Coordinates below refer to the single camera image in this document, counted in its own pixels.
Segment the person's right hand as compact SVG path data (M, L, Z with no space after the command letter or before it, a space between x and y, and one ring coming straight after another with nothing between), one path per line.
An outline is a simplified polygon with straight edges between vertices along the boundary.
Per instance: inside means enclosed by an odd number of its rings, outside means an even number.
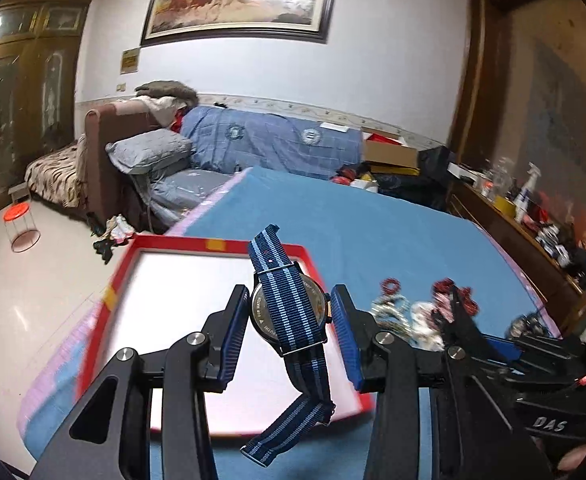
M566 453L558 462L558 471L570 472L578 468L578 466L586 458L586 443L573 448Z

